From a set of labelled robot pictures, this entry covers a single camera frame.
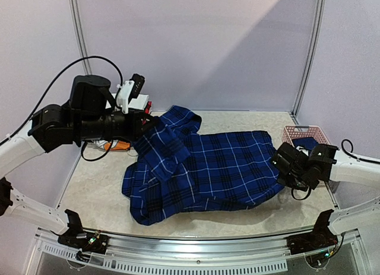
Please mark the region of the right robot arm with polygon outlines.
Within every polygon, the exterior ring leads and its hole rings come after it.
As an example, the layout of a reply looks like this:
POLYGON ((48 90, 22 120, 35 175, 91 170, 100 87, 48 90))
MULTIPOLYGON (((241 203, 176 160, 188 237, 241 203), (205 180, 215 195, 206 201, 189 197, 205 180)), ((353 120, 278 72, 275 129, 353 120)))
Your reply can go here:
MULTIPOLYGON (((313 191, 320 182, 349 182, 379 188, 379 160, 364 158, 343 147, 318 144, 311 151, 283 143, 271 158, 278 169, 278 183, 292 191, 313 191)), ((338 236, 379 223, 379 198, 353 207, 326 210, 319 214, 310 232, 288 236, 291 254, 327 248, 338 236)))

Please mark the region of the blue plaid flannel shirt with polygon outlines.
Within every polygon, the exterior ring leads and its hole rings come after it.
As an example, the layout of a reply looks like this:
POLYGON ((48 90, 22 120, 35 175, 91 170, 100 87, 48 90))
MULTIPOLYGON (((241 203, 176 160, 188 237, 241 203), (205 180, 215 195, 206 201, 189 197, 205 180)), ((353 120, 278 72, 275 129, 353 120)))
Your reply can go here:
POLYGON ((283 186, 270 162, 266 131, 200 134, 202 119, 173 106, 133 143, 137 161, 127 167, 122 193, 139 224, 150 226, 179 213, 250 210, 283 186))

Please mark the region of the pink plastic laundry basket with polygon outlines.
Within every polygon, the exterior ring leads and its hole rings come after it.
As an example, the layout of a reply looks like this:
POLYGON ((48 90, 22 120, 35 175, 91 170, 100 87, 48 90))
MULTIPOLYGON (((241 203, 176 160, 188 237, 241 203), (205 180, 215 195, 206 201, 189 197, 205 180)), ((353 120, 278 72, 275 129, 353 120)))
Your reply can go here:
POLYGON ((275 167, 284 170, 306 170, 303 177, 311 192, 321 181, 328 182, 332 166, 336 164, 335 154, 338 147, 332 146, 322 129, 318 126, 286 125, 283 129, 283 143, 271 159, 275 167), (312 151, 297 150, 292 139, 313 137, 318 145, 312 151))

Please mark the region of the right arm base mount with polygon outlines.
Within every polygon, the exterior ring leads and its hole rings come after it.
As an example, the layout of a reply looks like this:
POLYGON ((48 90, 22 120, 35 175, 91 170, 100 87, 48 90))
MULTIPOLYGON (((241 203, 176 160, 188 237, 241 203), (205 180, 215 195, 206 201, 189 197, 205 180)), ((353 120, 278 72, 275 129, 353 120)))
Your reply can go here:
POLYGON ((321 249, 321 252, 305 257, 306 262, 313 268, 326 264, 343 245, 345 233, 342 233, 338 240, 338 236, 328 228, 333 211, 332 209, 323 211, 310 232, 290 235, 286 238, 287 247, 292 255, 321 249))

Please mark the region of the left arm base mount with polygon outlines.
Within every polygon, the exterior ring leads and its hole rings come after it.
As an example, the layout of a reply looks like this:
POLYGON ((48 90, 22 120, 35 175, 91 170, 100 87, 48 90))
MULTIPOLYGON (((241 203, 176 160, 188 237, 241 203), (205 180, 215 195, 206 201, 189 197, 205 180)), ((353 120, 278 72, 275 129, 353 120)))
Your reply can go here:
POLYGON ((90 260, 90 256, 86 252, 105 255, 110 237, 100 230, 86 232, 78 213, 66 209, 65 214, 68 217, 68 230, 58 236, 58 242, 78 249, 75 258, 85 263, 90 260))

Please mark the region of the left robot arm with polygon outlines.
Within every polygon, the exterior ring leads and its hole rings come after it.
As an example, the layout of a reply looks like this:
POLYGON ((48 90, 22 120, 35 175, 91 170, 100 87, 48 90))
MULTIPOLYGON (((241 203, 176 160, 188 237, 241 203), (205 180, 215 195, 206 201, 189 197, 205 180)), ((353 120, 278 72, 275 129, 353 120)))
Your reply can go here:
POLYGON ((74 78, 69 99, 63 105, 35 107, 23 124, 1 141, 1 215, 21 217, 64 235, 76 248, 88 243, 79 215, 35 201, 14 189, 6 175, 23 163, 67 144, 85 149, 88 142, 129 141, 141 138, 156 121, 142 109, 130 108, 145 83, 139 74, 121 81, 115 95, 111 83, 99 75, 74 78))

